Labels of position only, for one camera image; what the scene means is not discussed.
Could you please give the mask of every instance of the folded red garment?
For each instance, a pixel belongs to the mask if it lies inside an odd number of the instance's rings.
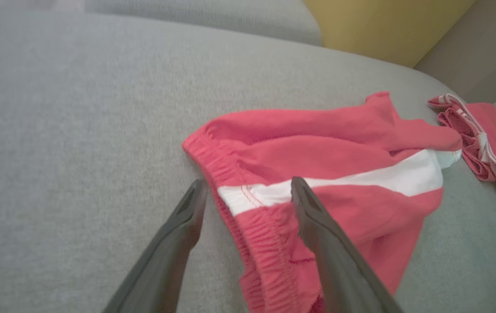
[[[394,293],[423,219],[441,203],[441,169],[460,158],[461,137],[401,119],[381,92],[331,111],[231,113],[183,147],[236,241],[250,311],[307,313],[323,311],[322,290],[314,254],[297,236],[291,178],[306,180]]]
[[[465,105],[447,93],[428,101],[441,109],[439,121],[461,134],[463,158],[479,180],[496,182],[496,108],[491,103]]]

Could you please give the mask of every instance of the gray fabric surface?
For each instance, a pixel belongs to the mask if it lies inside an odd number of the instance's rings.
[[[322,45],[319,26],[303,0],[85,0],[85,10]]]
[[[245,109],[333,109],[389,90],[436,123],[448,88],[306,44],[130,17],[0,11],[0,312],[99,312],[200,173],[180,145]],[[461,160],[397,299],[496,311],[496,193]],[[212,201],[178,312],[238,312],[242,264]]]

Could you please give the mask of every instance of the pink garment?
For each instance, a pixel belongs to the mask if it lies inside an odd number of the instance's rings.
[[[479,180],[496,182],[496,108],[491,103],[465,105],[456,96],[447,93],[428,101],[442,109],[441,124],[461,134],[463,158]]]
[[[183,144],[236,244],[251,312],[323,311],[314,254],[298,238],[290,180],[306,179],[386,287],[401,281],[441,169],[460,157],[448,127],[403,120],[389,93],[331,111],[258,110],[214,119]]]

